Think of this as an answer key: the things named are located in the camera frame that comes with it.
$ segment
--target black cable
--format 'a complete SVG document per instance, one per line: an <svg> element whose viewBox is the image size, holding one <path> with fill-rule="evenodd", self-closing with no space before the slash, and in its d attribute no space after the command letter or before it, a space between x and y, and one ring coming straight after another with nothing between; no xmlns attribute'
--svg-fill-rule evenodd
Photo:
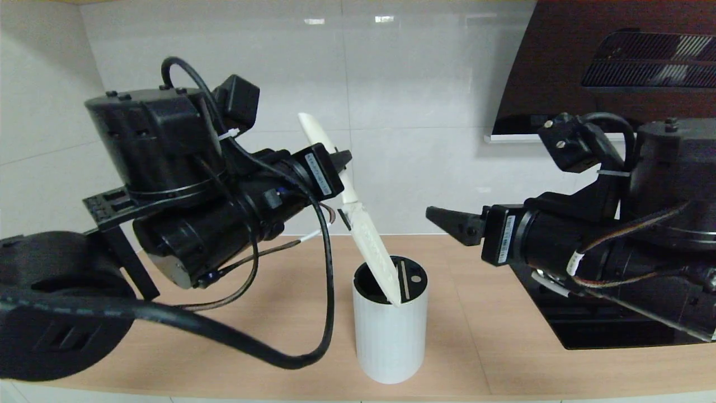
<svg viewBox="0 0 716 403"><path fill-rule="evenodd" d="M593 112L587 113L581 116L585 122L594 122L595 120L607 120L612 123L616 123L621 127L621 131L624 134L624 147L626 153L624 155L624 170L631 171L634 168L636 144L637 140L634 135L634 128L629 122L623 117L609 112Z"/></svg>
<svg viewBox="0 0 716 403"><path fill-rule="evenodd" d="M323 207L324 209L326 209L328 211L329 216L330 216L329 222L331 224L333 224L336 221L336 211L327 204L321 203L321 207ZM300 245L303 242L304 241L302 241L302 240L293 240L290 242L286 242L282 245L272 247L267 250L262 250L258 254L258 256L266 256L266 255L270 255L271 253L276 253L276 252L280 252L282 250L287 250L287 249L290 249L297 245ZM254 259L254 255L247 256L247 257L239 260L238 262L232 263L226 267L222 267L218 271L219 278L222 278L223 276L227 275L228 273L230 273L232 270L236 269L237 267L245 265L247 262L251 261L252 259ZM174 306L177 308L191 310L194 312L198 312L201 310L211 310L211 309L221 308L221 307L226 306L226 305L232 303L233 301L241 298L241 296L243 296L243 294L251 286L252 282L253 282L253 278L251 278L251 275L249 275L249 277L246 278L246 281L241 285L241 287L237 291L235 291L234 293L231 293L230 295L228 295L224 298L221 298L220 300L215 300L215 301L211 301L208 303L192 303L192 304L182 304L182 305L174 305Z"/></svg>
<svg viewBox="0 0 716 403"><path fill-rule="evenodd" d="M221 190L224 197L228 200L228 203L237 210L240 217L246 216L246 211L243 210L243 207L240 207L241 204L236 203L233 196L231 196L231 192L228 190L226 185L221 181L221 179L218 177L214 171L212 171L211 167L209 166L206 161L204 161L200 156L196 156L196 161L199 163L201 168L211 177L214 184L216 184L216 187ZM253 267L251 268L250 273L248 274L248 277L246 278L246 282L241 286L239 291L237 291L234 295L231 297L233 300L232 302L239 299L243 294L248 291L248 289L253 284L253 281L256 279L256 274L258 273L258 258L261 256L261 253L258 251L258 241L256 240L256 233L253 231L253 228L248 223L248 220L243 220L243 224L246 226L246 230L248 232L248 238L251 241L251 251L252 256L250 256L250 259L253 259Z"/></svg>
<svg viewBox="0 0 716 403"><path fill-rule="evenodd" d="M169 74L169 70L173 65L177 65L184 69L184 71L187 72L189 77L191 77L192 80L196 83L196 85L199 87L201 92L204 94L206 98L206 102L208 103L209 113L213 116L212 121L215 122L215 125L218 126L217 133L224 134L228 130L226 129L226 125L223 122L223 119L221 118L221 114L219 113L218 106L216 105L216 100L214 99L211 91L207 87L204 80L202 80L201 76L194 70L187 62L184 60L178 58L178 57L168 57L162 62L161 72L162 72L162 79L164 83L170 87L173 86L171 77ZM311 205L314 208L314 211L316 212L316 216L318 216L319 224L321 227L321 233L323 235L323 246L324 246L324 253L326 257L326 325L324 327L324 333L323 337L321 338L320 344L309 354L306 354L304 356L318 356L322 357L327 351L328 347L331 344L331 339L333 337L333 326L334 326L334 312L335 312L335 294L334 294L334 285L333 285L333 257L331 253L331 239L328 235L328 225L326 224L326 218L323 216L323 213L321 212L321 207L318 203L318 200L316 200L316 197L313 195L313 193L308 189L308 187L301 181L296 180L295 178L289 176L288 174L285 174L284 172L279 171L278 169L275 169L273 166L268 165L267 163L259 160L255 156L251 155L248 151L246 151L243 147L241 147L236 141L234 141L232 138L227 138L222 141L222 143L227 144L228 146L234 147L242 156L247 158L249 161L253 162L257 166L267 170L268 172L271 172L272 174L278 176L279 178L282 178L284 181L288 182L290 185L295 186L300 190L303 194L306 195L306 198L311 202ZM274 353L276 354L276 359L281 359L281 357L285 359L291 359L292 357L287 356L280 351L274 350Z"/></svg>
<svg viewBox="0 0 716 403"><path fill-rule="evenodd" d="M320 351L312 351L300 356L286 355L246 333L213 319L181 308L146 300L57 295L0 284L0 308L7 309L8 305L28 307L54 315L141 319L161 323L206 337L284 369L300 369L314 364L323 356Z"/></svg>
<svg viewBox="0 0 716 403"><path fill-rule="evenodd" d="M292 248L300 243L301 243L300 240L294 240L291 242L287 242L287 243L285 243L283 245L279 245L277 247L272 247L267 250L262 250L259 252L258 256L266 256L266 255L270 255L271 253L276 253L276 252L280 252L282 250L287 250L287 249ZM250 262L251 260L253 260L255 262L256 256L255 255L247 256L247 257L239 260L238 262L233 263L232 265L229 265L227 267L231 267L231 270L233 270L239 266L246 264L247 262ZM220 278L223 277L224 275L226 275L226 273L227 272L220 274ZM177 308L191 310L193 312L198 312L200 310L211 310L211 309L221 308L222 306L226 306L226 305L232 303L233 301L241 298L243 296L243 294L246 293L248 288L251 287L251 283L253 283L253 279L255 277L256 277L256 275L255 275L254 271L251 271L251 273L246 278L246 281L241 285L241 287L237 291L231 293L229 296L221 298L220 300L215 300L215 301L211 301L211 302L207 302L207 303L188 303L188 304L174 305L174 306Z"/></svg>
<svg viewBox="0 0 716 403"><path fill-rule="evenodd" d="M189 78L191 78L191 80L196 83L196 85L199 87L199 90L201 90L201 92L203 93L204 98L206 99L207 106L209 108L209 113L211 114L211 121L214 126L214 130L216 130L216 133L218 133L219 135L226 133L227 130L226 125L223 122L223 115L219 112L219 108L216 105L214 95L209 90L209 87L206 85L206 82L204 82L199 73L196 72L196 70L194 70L194 67L191 67L189 63L185 62L179 57L174 56L170 56L164 59L161 67L162 81L164 82L164 85L167 85L169 88L174 87L174 84L172 83L171 74L169 73L169 70L173 65L181 67L182 70L186 72Z"/></svg>
<svg viewBox="0 0 716 403"><path fill-rule="evenodd" d="M630 222L619 225L615 228L610 228L604 234L600 234L598 237L587 239L579 245L577 253L584 255L587 251L594 249L595 247L605 243L606 241L613 240L615 238L624 237L629 234L641 231L652 225L658 224L666 219L672 218L682 211L689 205L688 201L678 204L675 207L668 209L659 210L658 212L643 216L641 218L632 220Z"/></svg>

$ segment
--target white cylindrical container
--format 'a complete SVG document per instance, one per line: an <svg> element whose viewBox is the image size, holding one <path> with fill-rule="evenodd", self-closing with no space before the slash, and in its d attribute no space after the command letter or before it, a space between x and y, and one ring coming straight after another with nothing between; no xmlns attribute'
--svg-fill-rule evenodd
<svg viewBox="0 0 716 403"><path fill-rule="evenodd" d="M402 304L391 305L364 263L353 278L356 351L363 371L382 384L415 375L425 357L427 274L405 257L391 256Z"/></svg>

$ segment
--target label sticker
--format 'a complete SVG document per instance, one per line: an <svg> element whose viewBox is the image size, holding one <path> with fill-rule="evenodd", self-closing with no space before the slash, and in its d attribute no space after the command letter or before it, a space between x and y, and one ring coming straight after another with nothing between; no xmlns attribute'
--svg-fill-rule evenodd
<svg viewBox="0 0 716 403"><path fill-rule="evenodd" d="M512 230L515 228L515 216L507 217L505 222L505 232L502 233L502 243L500 244L500 257L498 264L507 262L507 254L510 252L510 243L512 242Z"/></svg>
<svg viewBox="0 0 716 403"><path fill-rule="evenodd" d="M318 161L316 161L316 156L313 154L307 154L306 162L309 163L309 168L311 169L314 178L316 178L318 187L321 188L323 195L328 196L331 194L331 187L328 186L328 181L326 180L326 177L323 176L323 171L321 171L321 167L318 165Z"/></svg>

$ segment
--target wall tile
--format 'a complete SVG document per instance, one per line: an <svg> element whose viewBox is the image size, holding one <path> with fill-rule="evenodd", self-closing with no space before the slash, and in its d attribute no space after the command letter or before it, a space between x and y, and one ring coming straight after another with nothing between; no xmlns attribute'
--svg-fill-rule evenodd
<svg viewBox="0 0 716 403"><path fill-rule="evenodd" d="M569 192L541 144L484 143L484 129L352 131L355 187L381 233L439 233L428 206L477 212Z"/></svg>
<svg viewBox="0 0 716 403"><path fill-rule="evenodd" d="M171 54L210 87L230 74L258 85L257 131L296 130L298 112L329 130L349 128L338 1L127 0L81 9L107 89L159 85L160 63ZM177 86L195 87L183 73L173 76Z"/></svg>
<svg viewBox="0 0 716 403"><path fill-rule="evenodd" d="M351 140L349 131L327 131L328 136L340 150L350 150ZM306 148L309 143L301 131L287 132L254 132L249 131L239 137L239 142L247 151L255 152L263 148L272 148L274 150L286 149L292 153ZM352 166L354 162L349 163L348 169L352 175ZM342 205L341 198L336 197L326 201L326 203L337 209ZM311 207L305 208L294 218L286 223L285 235L304 235L318 229L318 219L316 213ZM348 229L340 221L340 218L331 226L332 234L348 234Z"/></svg>
<svg viewBox="0 0 716 403"><path fill-rule="evenodd" d="M168 397L89 392L76 389L43 387L21 382L16 382L15 386L30 403L172 403Z"/></svg>
<svg viewBox="0 0 716 403"><path fill-rule="evenodd" d="M95 226L82 199L121 186L100 142L2 166L2 235Z"/></svg>
<svg viewBox="0 0 716 403"><path fill-rule="evenodd" d="M84 101L102 83L76 6L3 1L0 164L98 140Z"/></svg>
<svg viewBox="0 0 716 403"><path fill-rule="evenodd" d="M344 0L351 128L492 126L534 4Z"/></svg>

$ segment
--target countertop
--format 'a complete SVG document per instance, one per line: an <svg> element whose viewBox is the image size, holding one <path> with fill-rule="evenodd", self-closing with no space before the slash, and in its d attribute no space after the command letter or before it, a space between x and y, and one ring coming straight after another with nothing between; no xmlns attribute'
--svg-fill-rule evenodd
<svg viewBox="0 0 716 403"><path fill-rule="evenodd" d="M204 338L138 321L100 363L47 384L174 397L471 401L628 397L716 386L716 344L568 351L512 270L482 262L479 247L440 235L384 240L391 254L422 264L430 282L425 362L402 384L378 384L359 367L351 280L362 259L352 239L340 236L332 237L335 331L317 364L277 369ZM150 265L146 256L142 260ZM325 317L320 239L262 257L259 270L242 299L206 315L286 353L314 349ZM207 290L181 290L155 268L151 272L163 293L158 301L190 303L230 294L248 266Z"/></svg>

